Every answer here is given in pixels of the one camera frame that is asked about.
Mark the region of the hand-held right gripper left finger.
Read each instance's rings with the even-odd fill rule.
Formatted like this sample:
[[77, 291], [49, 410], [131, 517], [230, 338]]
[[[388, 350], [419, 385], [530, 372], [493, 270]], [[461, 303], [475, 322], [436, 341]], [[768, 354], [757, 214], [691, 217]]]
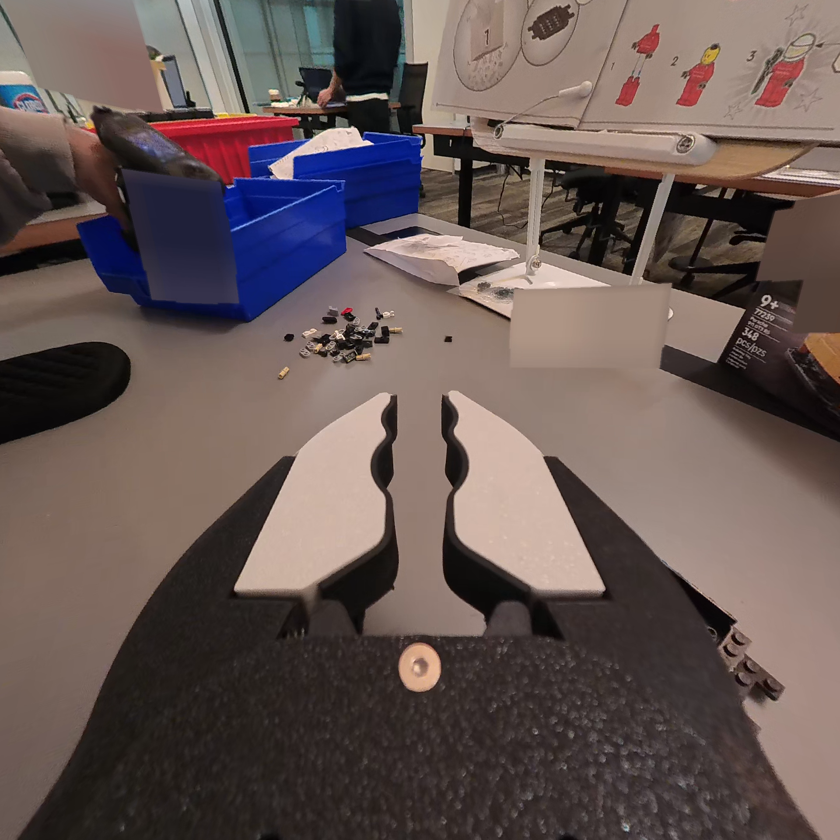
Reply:
[[396, 581], [397, 397], [382, 392], [304, 444], [234, 585], [239, 600], [300, 607], [310, 634], [359, 634]]

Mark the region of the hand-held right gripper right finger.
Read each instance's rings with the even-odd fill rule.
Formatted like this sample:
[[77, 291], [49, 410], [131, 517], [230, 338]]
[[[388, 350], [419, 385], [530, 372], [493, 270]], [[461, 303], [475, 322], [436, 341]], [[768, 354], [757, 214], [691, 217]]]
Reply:
[[561, 636], [550, 605], [599, 601], [606, 584], [542, 453], [466, 394], [442, 395], [448, 588], [488, 634]]

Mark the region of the blue plastic bin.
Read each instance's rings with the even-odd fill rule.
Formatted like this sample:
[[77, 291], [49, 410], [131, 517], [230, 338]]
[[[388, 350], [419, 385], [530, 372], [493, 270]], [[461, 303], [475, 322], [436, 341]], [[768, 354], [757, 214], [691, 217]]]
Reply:
[[[397, 133], [362, 136], [371, 144], [297, 158], [291, 180], [342, 182], [348, 229], [416, 214], [422, 170], [420, 138]], [[251, 177], [272, 178], [269, 165], [303, 141], [251, 146], [248, 149]]]
[[346, 250], [342, 181], [123, 174], [137, 245], [111, 216], [77, 230], [105, 288], [142, 308], [249, 322]]

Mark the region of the pile of small toy bricks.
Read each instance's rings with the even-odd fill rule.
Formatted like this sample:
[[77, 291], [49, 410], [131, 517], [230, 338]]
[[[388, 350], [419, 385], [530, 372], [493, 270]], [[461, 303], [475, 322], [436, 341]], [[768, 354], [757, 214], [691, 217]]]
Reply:
[[384, 304], [327, 308], [275, 338], [262, 363], [274, 382], [351, 372], [398, 380], [445, 364], [456, 345], [455, 329], [434, 315]]

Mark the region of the black studded toy plate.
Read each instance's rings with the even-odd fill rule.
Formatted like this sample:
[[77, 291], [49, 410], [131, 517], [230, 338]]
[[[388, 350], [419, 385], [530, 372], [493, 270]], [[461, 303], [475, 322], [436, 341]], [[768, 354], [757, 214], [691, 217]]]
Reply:
[[741, 699], [778, 701], [785, 686], [752, 656], [752, 639], [737, 619], [674, 570], [669, 570], [703, 620]]

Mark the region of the grey desk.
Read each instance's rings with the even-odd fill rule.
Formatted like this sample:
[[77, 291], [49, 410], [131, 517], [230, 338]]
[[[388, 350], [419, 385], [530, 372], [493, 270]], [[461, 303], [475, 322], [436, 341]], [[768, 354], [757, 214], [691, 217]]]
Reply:
[[[281, 456], [379, 392], [398, 397], [400, 564], [364, 630], [478, 634], [441, 562], [451, 390], [562, 460], [738, 619], [785, 686], [749, 704], [763, 749], [820, 837], [838, 838], [838, 442], [666, 371], [511, 368], [507, 320], [346, 247], [250, 323], [141, 309], [88, 261], [2, 278], [2, 357], [102, 341], [132, 364], [114, 404], [2, 446], [2, 838], [56, 782], [173, 564]], [[357, 305], [434, 315], [455, 351], [398, 380], [264, 376], [280, 331]]]

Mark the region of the person's left hand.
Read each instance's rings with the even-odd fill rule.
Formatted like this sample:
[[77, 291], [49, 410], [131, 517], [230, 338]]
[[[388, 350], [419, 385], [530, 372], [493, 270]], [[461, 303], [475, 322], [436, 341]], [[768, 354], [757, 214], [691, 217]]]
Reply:
[[132, 230], [117, 184], [118, 166], [111, 152], [95, 133], [75, 125], [65, 127], [76, 184], [103, 205], [125, 232]]

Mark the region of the red plastic bin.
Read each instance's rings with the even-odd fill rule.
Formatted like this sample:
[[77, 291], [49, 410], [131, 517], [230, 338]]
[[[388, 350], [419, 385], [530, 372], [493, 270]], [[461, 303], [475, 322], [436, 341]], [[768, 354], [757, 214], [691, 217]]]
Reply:
[[153, 122], [152, 127], [209, 165], [226, 184], [250, 177], [249, 148], [287, 142], [299, 119], [283, 116], [239, 116]]

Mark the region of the wooden top table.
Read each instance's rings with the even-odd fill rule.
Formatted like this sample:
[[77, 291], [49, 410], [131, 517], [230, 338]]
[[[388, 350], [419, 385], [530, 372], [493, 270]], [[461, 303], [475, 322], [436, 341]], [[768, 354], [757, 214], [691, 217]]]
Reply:
[[80, 224], [106, 214], [105, 207], [94, 201], [51, 209], [28, 223], [9, 243], [2, 246], [1, 257], [45, 246], [77, 242], [80, 240]]
[[261, 107], [261, 113], [267, 117], [285, 117], [298, 120], [298, 127], [305, 140], [316, 133], [353, 124], [343, 99], [333, 100], [321, 108], [315, 101], [294, 100], [272, 102]]

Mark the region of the white wipes canister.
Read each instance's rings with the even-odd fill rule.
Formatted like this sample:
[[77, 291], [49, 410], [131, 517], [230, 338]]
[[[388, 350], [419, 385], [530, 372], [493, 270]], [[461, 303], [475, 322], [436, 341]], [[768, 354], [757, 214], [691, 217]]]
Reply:
[[0, 72], [1, 106], [21, 112], [48, 114], [49, 110], [27, 73], [21, 70]]

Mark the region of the white printed paper bag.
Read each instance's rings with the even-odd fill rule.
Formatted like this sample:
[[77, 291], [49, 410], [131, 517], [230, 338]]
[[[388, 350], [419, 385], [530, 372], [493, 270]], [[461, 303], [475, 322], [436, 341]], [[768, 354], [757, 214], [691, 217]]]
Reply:
[[457, 286], [465, 271], [520, 259], [512, 248], [441, 234], [396, 238], [370, 246], [365, 253], [413, 277], [446, 287]]
[[277, 180], [294, 178], [294, 160], [302, 156], [334, 151], [346, 151], [370, 145], [362, 134], [353, 127], [326, 129], [310, 140], [305, 140], [295, 150], [279, 156], [269, 165], [269, 176]]

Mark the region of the clear bag of small parts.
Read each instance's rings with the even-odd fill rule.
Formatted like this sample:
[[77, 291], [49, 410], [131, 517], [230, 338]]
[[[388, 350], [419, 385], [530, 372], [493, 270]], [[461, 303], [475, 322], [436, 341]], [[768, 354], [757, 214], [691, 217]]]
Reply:
[[472, 280], [459, 286], [455, 292], [459, 297], [510, 320], [515, 290], [515, 287], [495, 285], [487, 280]]

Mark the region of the black toy car box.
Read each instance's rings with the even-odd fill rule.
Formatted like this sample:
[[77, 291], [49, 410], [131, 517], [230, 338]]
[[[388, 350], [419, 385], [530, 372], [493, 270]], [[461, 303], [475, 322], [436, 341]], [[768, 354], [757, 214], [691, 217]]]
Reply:
[[718, 361], [838, 437], [839, 335], [795, 330], [802, 287], [760, 282]]

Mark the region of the white and wood book stand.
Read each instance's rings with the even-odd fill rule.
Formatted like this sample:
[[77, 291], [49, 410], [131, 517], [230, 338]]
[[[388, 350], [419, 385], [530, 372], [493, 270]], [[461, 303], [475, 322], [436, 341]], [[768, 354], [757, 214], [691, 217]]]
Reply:
[[504, 121], [491, 127], [473, 118], [473, 141], [489, 152], [527, 156], [531, 185], [527, 243], [523, 261], [484, 275], [492, 287], [572, 288], [588, 280], [574, 279], [569, 270], [544, 263], [539, 251], [543, 181], [547, 160], [600, 165], [620, 173], [661, 175], [637, 256], [631, 285], [639, 285], [653, 252], [656, 234], [677, 176], [686, 182], [744, 180], [780, 169], [812, 151], [818, 142], [779, 140], [713, 140], [701, 133], [646, 133], [567, 130]]

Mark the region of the toy instruction booklet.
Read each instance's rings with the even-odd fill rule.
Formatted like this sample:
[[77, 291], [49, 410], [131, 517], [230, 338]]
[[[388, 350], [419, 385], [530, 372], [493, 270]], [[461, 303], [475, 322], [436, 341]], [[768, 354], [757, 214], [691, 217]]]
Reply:
[[838, 1], [450, 2], [434, 107], [838, 145]]

